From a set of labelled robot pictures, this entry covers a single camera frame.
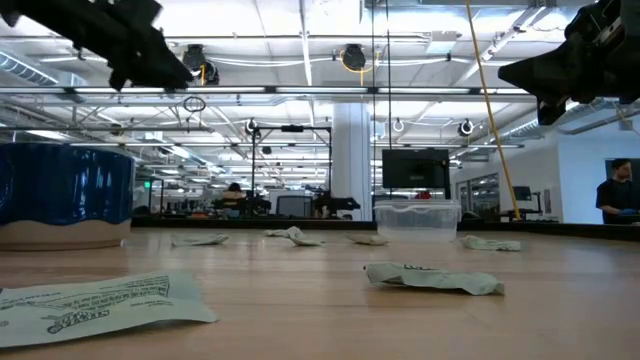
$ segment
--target robotic arm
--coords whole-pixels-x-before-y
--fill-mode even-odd
[[[113,69],[109,85],[184,89],[193,76],[167,48],[164,36],[151,26],[162,10],[154,0],[0,0],[9,26],[21,15],[107,59]]]
[[[640,97],[640,0],[600,0],[582,7],[556,50],[502,66],[498,77],[535,95],[538,122],[551,125],[571,99],[588,104]]]

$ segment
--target table surface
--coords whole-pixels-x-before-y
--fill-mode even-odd
[[[313,231],[327,244],[309,248],[230,230],[224,245],[171,247],[172,235],[210,232],[136,229],[119,248],[0,252],[0,286],[10,288],[189,271],[221,319],[5,349],[0,357],[638,359],[640,244],[474,233],[522,241],[522,252],[505,253],[456,242],[367,247],[343,232]],[[505,282],[506,296],[371,285],[363,266],[386,261],[487,272]]]

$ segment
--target plastic container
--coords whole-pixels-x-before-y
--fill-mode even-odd
[[[461,217],[455,200],[388,200],[374,207],[378,234],[390,241],[451,241]]]

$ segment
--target dark shirt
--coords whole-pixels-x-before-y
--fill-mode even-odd
[[[637,209],[638,198],[631,181],[619,182],[609,179],[598,186],[598,198],[596,207],[609,205],[619,210]],[[605,224],[630,224],[637,219],[602,212],[602,220]]]

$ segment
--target computer monitor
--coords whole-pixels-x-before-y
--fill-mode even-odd
[[[514,186],[513,194],[518,201],[531,201],[531,188],[528,186]]]
[[[383,150],[382,187],[449,189],[447,150]]]

